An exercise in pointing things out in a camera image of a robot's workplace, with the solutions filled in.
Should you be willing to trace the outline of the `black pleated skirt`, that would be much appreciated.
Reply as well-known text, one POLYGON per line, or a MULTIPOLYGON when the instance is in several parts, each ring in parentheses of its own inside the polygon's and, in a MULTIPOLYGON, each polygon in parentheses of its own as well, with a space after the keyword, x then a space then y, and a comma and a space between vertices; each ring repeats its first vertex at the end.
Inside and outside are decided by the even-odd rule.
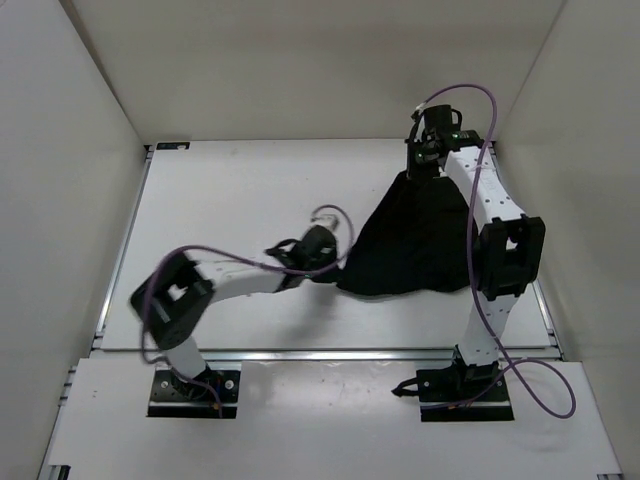
POLYGON ((337 287, 376 297, 470 285, 468 205, 451 179, 415 182, 398 173, 363 226, 337 287))

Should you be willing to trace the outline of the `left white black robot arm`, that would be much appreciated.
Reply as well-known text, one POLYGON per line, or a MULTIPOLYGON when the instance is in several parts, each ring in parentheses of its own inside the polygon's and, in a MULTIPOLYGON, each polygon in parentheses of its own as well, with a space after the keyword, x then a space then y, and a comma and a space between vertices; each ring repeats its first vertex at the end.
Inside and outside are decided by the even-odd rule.
POLYGON ((193 331, 210 304, 258 293, 279 293, 310 279, 333 283, 339 276, 338 219, 312 220, 300 239, 285 239, 265 254, 277 261, 273 270, 256 260, 223 260, 210 278, 183 248, 162 263, 129 298, 145 335, 150 335, 169 366, 173 388, 191 401, 219 400, 220 382, 200 354, 193 331))

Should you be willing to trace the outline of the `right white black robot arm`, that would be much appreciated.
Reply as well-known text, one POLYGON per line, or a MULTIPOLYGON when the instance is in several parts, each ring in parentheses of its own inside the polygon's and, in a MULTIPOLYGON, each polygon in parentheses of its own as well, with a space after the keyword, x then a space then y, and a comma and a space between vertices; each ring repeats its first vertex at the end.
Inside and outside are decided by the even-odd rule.
POLYGON ((546 233, 506 192, 483 139, 449 105, 416 109, 407 144, 404 195, 411 211, 404 245, 416 284, 435 291, 468 286, 473 305, 444 367, 421 367, 393 391, 432 415, 506 411, 513 365, 501 337, 511 311, 537 277, 546 233))

